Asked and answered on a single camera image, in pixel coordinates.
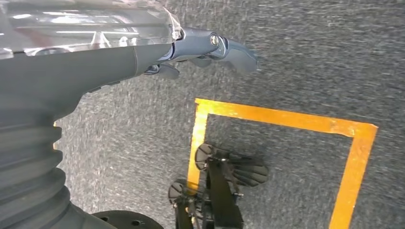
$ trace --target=screw hole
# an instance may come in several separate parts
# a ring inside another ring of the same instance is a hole
[[[132,221],[132,223],[131,223],[133,226],[139,226],[140,225],[140,222],[138,221],[138,220],[134,220],[134,221]]]

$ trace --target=black plastic part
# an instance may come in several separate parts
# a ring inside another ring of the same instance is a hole
[[[163,229],[155,220],[132,211],[103,211],[93,216],[117,229]]]
[[[178,179],[170,185],[168,191],[169,202],[173,205],[178,198],[186,195],[187,181],[184,179]]]
[[[193,64],[195,64],[196,66],[200,67],[200,68],[206,68],[208,67],[213,61],[211,59],[208,58],[194,58],[191,59],[190,62],[192,62]]]
[[[161,64],[159,76],[163,79],[175,80],[178,79],[180,71],[169,64]]]
[[[197,151],[195,152],[195,166],[199,170],[205,170],[207,168],[207,160],[208,158],[212,157],[214,155],[214,147],[209,144],[201,144],[201,146],[198,147]]]
[[[179,201],[176,209],[176,229],[193,229],[192,220],[186,211],[187,203]]]
[[[221,163],[207,161],[207,189],[211,200],[215,228],[242,229],[244,222],[231,189],[222,174]]]

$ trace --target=black base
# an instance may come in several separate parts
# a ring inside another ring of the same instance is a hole
[[[202,229],[243,229],[236,204],[243,196],[238,186],[255,187],[268,180],[263,160],[202,144],[195,154],[195,165],[206,173],[203,191],[191,196],[185,180],[177,180],[169,188],[169,201],[176,209],[176,229],[194,229],[193,218],[202,220]]]
[[[103,211],[93,216],[104,220],[117,229],[163,229],[153,219],[132,211]]]

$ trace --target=black wheel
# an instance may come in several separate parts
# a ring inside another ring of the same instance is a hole
[[[210,156],[213,155],[213,146],[208,144],[202,144],[195,152],[195,166],[199,170],[206,169],[206,163]]]
[[[184,179],[176,180],[170,185],[168,191],[168,198],[171,204],[174,204],[175,200],[181,196],[187,195],[187,181]]]

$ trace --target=caster wheel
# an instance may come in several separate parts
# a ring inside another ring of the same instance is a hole
[[[192,202],[194,204],[195,211],[189,212],[190,214],[194,214],[198,219],[202,219],[201,207],[202,207],[202,192],[197,191],[196,194],[190,195],[188,193],[187,182],[184,179],[176,180],[169,188],[168,191],[168,198],[169,202],[174,206],[177,201],[182,201],[183,203],[187,203],[187,208],[189,204]]]
[[[183,179],[176,180],[169,188],[168,198],[170,204],[175,204],[175,201],[181,196],[187,196],[187,181]]]
[[[230,168],[230,174],[226,171],[224,174],[233,176],[238,185],[255,187],[268,181],[268,168],[259,158],[231,153],[212,145],[202,144],[195,153],[195,165],[199,170],[204,171],[206,162],[210,158],[218,161],[224,160],[224,163],[227,163]]]

